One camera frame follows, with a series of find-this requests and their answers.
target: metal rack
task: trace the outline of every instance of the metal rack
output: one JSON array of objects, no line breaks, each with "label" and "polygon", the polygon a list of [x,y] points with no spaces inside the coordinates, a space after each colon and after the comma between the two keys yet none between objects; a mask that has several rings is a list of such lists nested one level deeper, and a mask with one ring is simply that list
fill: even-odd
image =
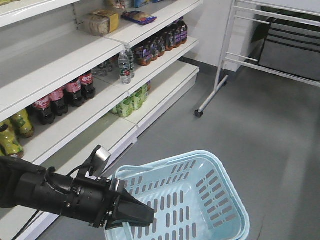
[{"label": "metal rack", "polygon": [[204,109],[208,106],[208,104],[215,97],[215,95],[218,93],[218,91],[227,83],[229,75],[225,75],[222,77],[222,71],[225,68],[226,62],[234,63],[234,64],[237,64],[240,66],[252,68],[255,70],[259,70],[259,71],[263,71],[263,72],[266,72],[269,74],[274,74],[274,75],[277,75],[280,77],[292,79],[292,80],[295,80],[295,81],[298,81],[301,83],[305,83],[305,84],[309,84],[309,85],[312,85],[315,87],[320,87],[320,82],[309,80],[309,79],[306,79],[303,77],[290,75],[290,74],[287,74],[287,73],[284,73],[281,71],[272,70],[267,67],[263,67],[263,66],[258,65],[259,60],[257,60],[257,59],[229,52],[232,32],[233,32],[234,23],[235,23],[236,19],[243,19],[243,20],[261,23],[261,24],[267,24],[267,25],[271,24],[268,21],[259,20],[259,19],[251,18],[251,17],[240,16],[239,15],[240,12],[249,13],[254,16],[269,17],[269,18],[281,19],[281,20],[296,22],[296,23],[300,23],[300,24],[306,24],[306,25],[320,27],[320,22],[318,22],[318,21],[302,19],[299,17],[287,16],[287,15],[282,15],[282,14],[273,13],[273,12],[269,12],[269,11],[264,11],[264,10],[261,10],[260,8],[261,7],[268,7],[268,8],[272,8],[272,9],[286,10],[286,11],[291,11],[291,12],[295,12],[295,13],[314,15],[314,16],[318,16],[318,17],[320,17],[320,11],[315,12],[315,11],[303,10],[303,9],[298,9],[298,8],[293,8],[293,7],[280,6],[280,5],[276,5],[273,3],[267,3],[267,1],[272,2],[271,0],[264,0],[264,1],[232,0],[231,5],[230,5],[229,18],[228,18],[227,27],[226,27],[225,34],[224,34],[224,40],[223,40],[223,45],[222,45],[222,49],[221,49],[221,53],[220,53],[219,64],[218,64],[218,68],[217,68],[213,91],[210,94],[210,96],[204,101],[204,103],[199,107],[199,109],[194,112],[194,115],[196,117],[200,118],[203,115]]}]

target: basket handle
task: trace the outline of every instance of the basket handle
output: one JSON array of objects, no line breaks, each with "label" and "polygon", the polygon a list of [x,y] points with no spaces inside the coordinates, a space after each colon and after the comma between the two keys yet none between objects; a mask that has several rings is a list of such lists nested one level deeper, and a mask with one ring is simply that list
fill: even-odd
[{"label": "basket handle", "polygon": [[130,165],[121,166],[113,173],[112,178],[116,178],[119,172],[125,171],[125,170],[142,173],[142,172],[151,171],[153,169],[154,169],[153,166],[130,166]]}]

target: rack leg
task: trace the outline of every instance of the rack leg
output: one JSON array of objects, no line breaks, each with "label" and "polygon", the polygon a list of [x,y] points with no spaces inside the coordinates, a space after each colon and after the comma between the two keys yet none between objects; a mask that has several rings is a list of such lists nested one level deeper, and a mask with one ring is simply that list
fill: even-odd
[{"label": "rack leg", "polygon": [[222,81],[218,84],[217,88],[213,90],[213,92],[208,96],[208,98],[204,101],[204,103],[199,107],[198,110],[194,112],[194,115],[197,118],[201,118],[204,114],[204,109],[208,106],[208,104],[211,102],[211,100],[215,97],[215,95],[219,92],[219,90],[227,83],[229,75],[226,75]]},{"label": "rack leg", "polygon": [[221,71],[222,71],[224,63],[225,63],[227,51],[230,46],[232,31],[233,31],[234,23],[235,23],[235,16],[236,16],[236,12],[237,12],[236,9],[234,8],[234,6],[237,3],[238,3],[237,0],[232,0],[232,2],[231,2],[230,11],[229,11],[229,18],[228,18],[228,23],[227,23],[226,30],[224,33],[224,39],[223,39],[222,49],[221,49],[220,58],[219,58],[219,65],[218,65],[218,69],[217,69],[217,73],[216,73],[216,77],[215,77],[213,92],[205,100],[205,102],[200,106],[200,108],[194,112],[194,115],[197,118],[202,117],[202,115],[204,114],[203,113],[204,109],[207,107],[207,105],[210,103],[210,101],[214,98],[214,96],[218,93],[220,88],[223,87],[227,83],[227,79],[229,76],[226,75],[222,79],[222,81],[220,81],[220,75],[221,75]]}]

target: caster wheel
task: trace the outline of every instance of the caster wheel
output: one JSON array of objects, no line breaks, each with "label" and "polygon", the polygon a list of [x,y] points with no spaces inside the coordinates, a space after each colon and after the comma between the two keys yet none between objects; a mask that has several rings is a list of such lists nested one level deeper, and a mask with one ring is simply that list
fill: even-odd
[{"label": "caster wheel", "polygon": [[198,110],[195,110],[195,111],[194,111],[194,115],[195,115],[197,118],[201,118],[203,114],[204,114],[203,111],[202,111],[202,112],[199,112]]}]

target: white wall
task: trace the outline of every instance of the white wall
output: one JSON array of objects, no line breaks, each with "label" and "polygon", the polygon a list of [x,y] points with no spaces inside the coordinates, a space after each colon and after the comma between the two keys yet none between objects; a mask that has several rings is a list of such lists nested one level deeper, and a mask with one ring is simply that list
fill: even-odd
[{"label": "white wall", "polygon": [[[198,38],[200,44],[185,57],[218,66],[221,48],[227,27],[231,0],[204,0],[204,4],[185,16],[188,34]],[[230,52],[248,55],[253,32],[251,21],[237,19],[231,38]],[[226,63],[226,69],[236,71],[238,66]]]}]

